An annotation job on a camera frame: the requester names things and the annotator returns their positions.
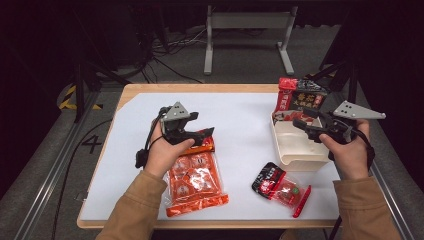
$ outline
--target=gray carpet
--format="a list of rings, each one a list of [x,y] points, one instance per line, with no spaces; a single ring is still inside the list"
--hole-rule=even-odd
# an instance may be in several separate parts
[[[318,71],[318,66],[321,64],[337,30],[338,27],[325,26],[293,30],[288,53],[295,70],[295,77],[303,77],[306,74]],[[275,45],[278,40],[279,33],[274,30],[264,31],[256,37],[234,31],[217,34],[214,39],[214,62],[211,76],[203,74],[205,44],[201,42],[186,47],[174,55],[166,55],[158,57],[158,59],[178,73],[205,83],[277,83],[280,76],[285,76],[282,61]],[[158,62],[151,61],[150,67],[146,68],[150,81],[196,83],[193,80],[178,76]],[[122,69],[120,73],[130,70]],[[146,82],[142,74],[137,74],[129,80],[134,83]],[[96,99],[96,103],[102,104],[103,109],[88,112],[80,133],[71,147],[72,151],[75,147],[78,147],[78,149],[72,159],[66,187],[64,188],[56,225],[56,239],[94,239],[99,232],[98,230],[78,228],[76,220],[82,202],[74,200],[74,198],[79,193],[87,191],[102,146],[95,147],[94,151],[90,153],[90,146],[77,146],[76,143],[97,124],[113,117],[121,92],[122,86],[119,84],[114,82],[104,83],[104,87]],[[326,100],[323,108],[334,109],[345,97],[346,90],[341,93],[334,93]],[[358,104],[368,106],[361,89],[358,90]],[[75,127],[74,119],[74,110],[62,110],[61,116],[50,133],[0,201],[0,239],[13,239],[15,237],[40,186],[43,184],[56,157],[60,154],[68,133],[72,127]],[[98,136],[97,142],[103,143],[109,126],[110,122],[104,123],[89,133],[84,140]],[[378,169],[384,176],[385,183],[389,186],[397,207],[405,222],[408,223],[413,237],[424,239],[424,230],[421,227],[424,211],[420,211],[424,206],[424,195],[407,174],[378,121],[371,121],[371,126],[371,138],[377,153],[375,162]],[[30,239],[51,238],[65,170],[44,211],[36,221],[37,224]],[[297,234],[299,239],[326,239],[322,229],[302,229],[298,230]]]

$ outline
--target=metal stand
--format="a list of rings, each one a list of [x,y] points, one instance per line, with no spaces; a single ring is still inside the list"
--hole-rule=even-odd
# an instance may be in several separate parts
[[[212,29],[229,28],[282,28],[284,39],[278,42],[278,50],[283,60],[287,75],[293,75],[294,70],[287,54],[287,45],[296,18],[297,7],[292,7],[290,12],[252,13],[252,12],[216,12],[212,13],[212,7],[208,6],[207,16],[207,46],[205,56],[204,74],[212,74],[213,43]]]

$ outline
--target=white stand leg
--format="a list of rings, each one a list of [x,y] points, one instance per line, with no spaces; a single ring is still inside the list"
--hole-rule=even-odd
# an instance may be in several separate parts
[[[213,57],[213,46],[212,46],[212,8],[208,6],[208,19],[206,23],[206,30],[208,33],[208,42],[206,46],[205,56],[205,69],[203,70],[205,75],[212,74],[212,57]]]
[[[290,12],[290,18],[287,21],[287,27],[283,42],[278,42],[278,50],[280,52],[281,59],[283,60],[284,68],[286,69],[287,75],[294,75],[293,66],[290,62],[289,55],[287,54],[287,44],[289,43],[291,31],[293,29],[294,20],[296,19],[297,7],[293,7]]]

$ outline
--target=metal frame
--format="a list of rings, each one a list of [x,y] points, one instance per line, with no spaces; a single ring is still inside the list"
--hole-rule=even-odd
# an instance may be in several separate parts
[[[94,105],[98,94],[98,92],[92,92],[88,95],[88,100],[84,109],[88,110],[91,106]],[[56,187],[56,184],[59,181],[63,170],[69,164],[70,157],[72,155],[72,147],[74,146],[76,138],[84,126],[84,122],[87,119],[88,113],[89,111],[85,111],[81,116],[80,121],[74,123],[72,126],[65,140],[65,143],[59,152],[59,155],[57,156],[46,179],[41,185],[30,210],[28,211],[23,223],[21,224],[21,227],[16,233],[14,238],[15,240],[30,239],[32,231],[34,231],[34,228],[37,225],[37,222],[40,219],[41,214],[43,213],[43,210],[46,207],[47,202],[49,201],[50,196],[53,193],[53,190]]]
[[[284,29],[283,41],[277,42],[287,75],[294,75],[293,66],[287,53],[287,45],[296,18],[297,7],[292,7],[290,12],[212,12],[212,7],[208,6],[207,13],[207,46],[205,56],[204,74],[212,74],[213,42],[212,29],[214,28],[281,28]]]

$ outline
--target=red snack bag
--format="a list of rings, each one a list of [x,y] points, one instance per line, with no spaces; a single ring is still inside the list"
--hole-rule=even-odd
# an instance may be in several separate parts
[[[222,192],[212,152],[179,157],[168,171],[168,182],[168,217],[220,206],[229,201],[228,194]]]
[[[300,119],[312,122],[313,118],[302,113],[304,107],[320,109],[327,90],[311,80],[280,78],[277,105],[273,112],[275,121]]]
[[[262,197],[278,201],[293,210],[293,217],[299,217],[309,198],[312,187],[304,188],[286,172],[272,162],[267,163],[256,177],[252,189]]]

